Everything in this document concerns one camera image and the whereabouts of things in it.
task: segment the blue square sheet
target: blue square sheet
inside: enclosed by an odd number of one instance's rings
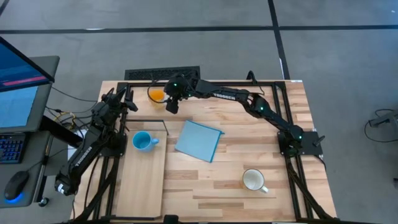
[[[212,162],[221,134],[224,133],[220,130],[193,121],[186,121],[175,149],[198,159]]]

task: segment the wooden cutting board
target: wooden cutting board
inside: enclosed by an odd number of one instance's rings
[[[117,217],[159,217],[162,209],[167,133],[148,131],[159,143],[151,152],[140,152],[131,139],[138,131],[127,133],[127,147],[118,198]]]

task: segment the computer screen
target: computer screen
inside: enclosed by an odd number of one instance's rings
[[[0,92],[51,82],[53,77],[0,37]]]

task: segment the desk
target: desk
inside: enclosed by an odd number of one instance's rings
[[[55,72],[57,71],[60,58],[58,56],[32,57],[31,60],[35,62],[38,66],[42,67],[48,74],[50,74],[51,76],[55,76]],[[47,99],[49,98],[50,90],[51,84],[38,87],[27,126],[15,128],[1,128],[0,132],[13,133],[37,130],[43,117],[45,105],[47,103]],[[43,158],[50,137],[51,134],[48,131],[37,131],[30,133],[22,162],[20,164],[0,164],[0,208],[23,207],[28,206],[32,203],[32,200],[34,199],[35,194],[37,194],[37,192],[39,191],[42,183],[41,178],[44,173],[44,168],[40,165],[34,166],[29,171],[29,179],[26,183],[26,186],[24,187],[24,196],[21,201],[13,204],[6,203],[4,201],[3,192],[6,184],[8,183],[8,180],[17,171],[26,170]]]
[[[117,87],[117,81],[103,82],[100,96]],[[304,130],[313,129],[313,122],[302,82],[285,81],[294,123]],[[255,86],[240,86],[258,92]],[[129,111],[127,119],[164,119],[170,135],[167,138],[162,214],[175,214],[181,222],[271,222],[294,221],[284,158],[279,154],[277,129],[264,119],[256,119],[233,101],[217,98],[190,98],[179,104],[177,114],[156,110],[147,99],[147,87],[134,87],[133,102],[138,112]],[[263,87],[265,99],[274,110],[272,90]],[[225,132],[216,150],[213,162],[207,163],[177,152],[177,142],[185,120],[190,119]],[[146,123],[137,128],[149,128]],[[302,156],[303,168],[309,191],[331,216],[336,216],[330,188],[323,164],[313,156]],[[118,180],[114,195],[113,211],[116,214],[120,176],[124,161],[119,163]],[[102,160],[96,166],[88,201],[98,188]],[[241,178],[246,169],[259,169],[269,193],[244,189]],[[79,193],[75,198],[76,215],[83,210],[83,202],[92,165],[85,172]],[[302,195],[297,189],[300,211],[305,217]],[[108,193],[103,196],[100,216],[104,215]]]

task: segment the blue paper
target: blue paper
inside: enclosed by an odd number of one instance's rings
[[[186,121],[175,149],[195,158],[212,162],[222,131]]]
[[[0,93],[0,128],[26,126],[37,86]]]

